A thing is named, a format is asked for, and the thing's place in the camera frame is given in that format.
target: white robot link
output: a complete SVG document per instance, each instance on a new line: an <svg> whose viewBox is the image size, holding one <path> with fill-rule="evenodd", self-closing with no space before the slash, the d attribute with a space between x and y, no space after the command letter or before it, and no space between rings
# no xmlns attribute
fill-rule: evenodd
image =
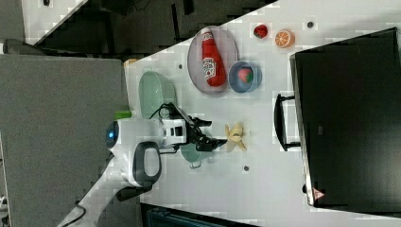
<svg viewBox="0 0 401 227"><path fill-rule="evenodd" d="M168 110L162 118L161 110ZM160 149L195 144L198 151L211 152L227 140L209 138L200 127L211 121L186 115L173 103L163 104L153 115L159 118L126 118L114 121L107 129L106 143L113 153L101 177L58 227L96 227L102 211L113 197L128 187L147 188L162 172Z"/></svg>

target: orange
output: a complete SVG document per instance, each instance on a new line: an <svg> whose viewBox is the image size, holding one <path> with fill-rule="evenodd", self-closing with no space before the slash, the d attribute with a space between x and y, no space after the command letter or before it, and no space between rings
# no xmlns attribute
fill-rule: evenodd
<svg viewBox="0 0 401 227"><path fill-rule="evenodd" d="M288 30L280 30L277 32L275 43L280 48L287 48L295 43L295 36Z"/></svg>

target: black cable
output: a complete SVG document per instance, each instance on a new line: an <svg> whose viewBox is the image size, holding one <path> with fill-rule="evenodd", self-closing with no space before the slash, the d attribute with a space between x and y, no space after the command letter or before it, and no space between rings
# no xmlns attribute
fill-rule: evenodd
<svg viewBox="0 0 401 227"><path fill-rule="evenodd" d="M82 217L85 216L85 214L86 214L86 209L85 209L85 207L79 205L79 201L76 201L76 206L79 207L79 208L81 208L81 209L83 210L83 213L82 213L78 218L75 218L75 219L71 220L70 222L68 222L68 223L66 223L66 224L64 224L64 225L62 225L62 227L67 227L67 226L69 226L69 225L71 225L71 224L77 222L78 220L80 220Z"/></svg>
<svg viewBox="0 0 401 227"><path fill-rule="evenodd" d="M160 116L160 118L162 118L162 116L160 115L160 111L162 110L162 109L164 109L164 108L166 108L166 106L167 106L167 104L162 104L162 106L161 107L159 107L159 109L157 109L151 116L150 116L150 118L149 119L151 119L154 115L156 115L157 113L159 113L159 116Z"/></svg>

